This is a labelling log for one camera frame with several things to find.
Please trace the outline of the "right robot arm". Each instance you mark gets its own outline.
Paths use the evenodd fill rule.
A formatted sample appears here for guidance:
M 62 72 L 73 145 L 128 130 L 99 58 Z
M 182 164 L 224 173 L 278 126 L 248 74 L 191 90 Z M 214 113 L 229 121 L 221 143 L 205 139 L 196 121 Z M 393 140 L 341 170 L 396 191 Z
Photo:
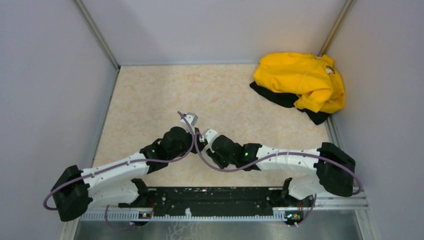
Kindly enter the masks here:
M 306 197 L 330 193 L 339 197 L 355 195 L 356 162 L 331 142 L 307 150 L 269 147 L 260 143 L 240 145 L 225 135 L 206 133 L 203 148 L 222 171 L 233 165 L 242 171 L 289 171 L 300 177 L 285 179 L 281 199 L 287 206 L 295 206 Z

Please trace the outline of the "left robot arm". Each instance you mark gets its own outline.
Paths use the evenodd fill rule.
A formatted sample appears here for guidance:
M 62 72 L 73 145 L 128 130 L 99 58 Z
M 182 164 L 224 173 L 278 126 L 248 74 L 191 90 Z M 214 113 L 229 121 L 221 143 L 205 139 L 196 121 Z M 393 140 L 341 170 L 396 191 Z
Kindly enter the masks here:
M 93 168 L 67 167 L 51 189 L 54 209 L 61 221 L 68 222 L 97 207 L 151 207 L 151 194 L 141 177 L 167 167 L 189 152 L 202 150 L 207 143 L 206 137 L 192 136 L 188 130 L 175 126 L 122 160 Z

